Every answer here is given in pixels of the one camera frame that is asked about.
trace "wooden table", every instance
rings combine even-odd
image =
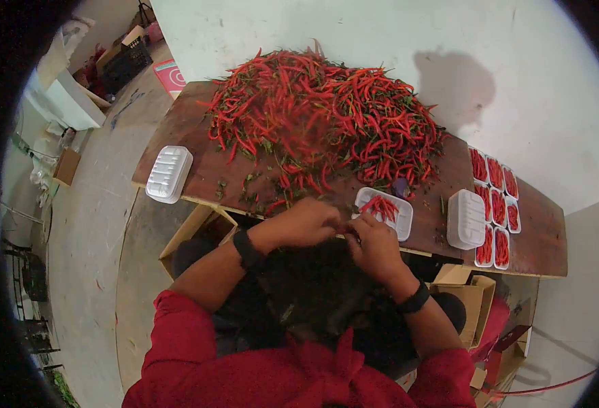
[[[168,145],[185,146],[193,154],[194,161],[182,190],[182,198],[248,214],[254,208],[239,201],[243,179],[248,174],[261,171],[262,176],[249,185],[248,192],[259,192],[260,201],[272,200],[275,195],[270,180],[279,176],[279,166],[271,156],[262,157],[255,166],[242,155],[237,155],[229,166],[226,165],[229,154],[216,151],[217,143],[208,139],[209,119],[203,120],[206,107],[197,103],[209,102],[216,88],[212,82],[191,82],[186,85],[150,139],[134,171],[132,183],[142,187],[146,185],[161,148]],[[440,169],[441,181],[416,192],[416,198],[411,201],[414,216],[410,237],[400,246],[408,252],[461,259],[465,265],[474,267],[474,251],[462,251],[447,244],[446,217],[442,215],[440,205],[441,197],[449,200],[460,189],[474,191],[467,143],[456,137],[447,139],[443,157],[434,162]],[[227,183],[220,200],[216,196],[218,181]],[[363,186],[355,177],[335,180],[330,184],[334,189],[332,199],[342,205],[353,204],[356,193]],[[507,271],[496,272],[566,276],[563,210],[523,181],[518,180],[518,187],[522,232],[510,236],[510,267]]]

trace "hand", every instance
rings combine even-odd
[[[250,228],[248,236],[264,253],[281,246],[309,247],[336,235],[342,224],[337,208],[307,197],[293,207]]]
[[[349,221],[347,228],[356,231],[360,238],[358,243],[352,233],[345,234],[354,262],[370,276],[387,286],[398,275],[410,273],[399,254],[397,233],[393,228],[367,212]]]

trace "red cord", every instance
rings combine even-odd
[[[582,379],[584,379],[586,377],[589,377],[590,375],[594,374],[595,371],[596,370],[592,370],[589,373],[587,373],[585,375],[581,375],[580,377],[575,378],[573,380],[569,380],[569,381],[566,381],[566,382],[561,382],[560,384],[551,385],[551,386],[548,386],[548,387],[535,388],[534,390],[513,391],[513,392],[495,391],[492,395],[494,397],[507,397],[507,396],[534,394],[535,392],[542,392],[542,391],[547,391],[547,390],[555,390],[556,388],[564,387],[565,385],[573,384],[576,381],[580,381],[580,380],[582,380]]]

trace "red shirt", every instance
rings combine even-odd
[[[363,364],[352,350],[352,329],[335,353],[289,338],[282,348],[246,351],[216,359],[211,316],[191,299],[165,290],[155,300],[152,348],[141,379],[123,407],[475,407],[474,373],[464,349],[422,361],[408,394]]]

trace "person's left hand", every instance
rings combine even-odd
[[[265,253],[282,247],[309,247],[336,235],[343,224],[336,207],[307,197],[273,218],[248,231],[259,251]]]

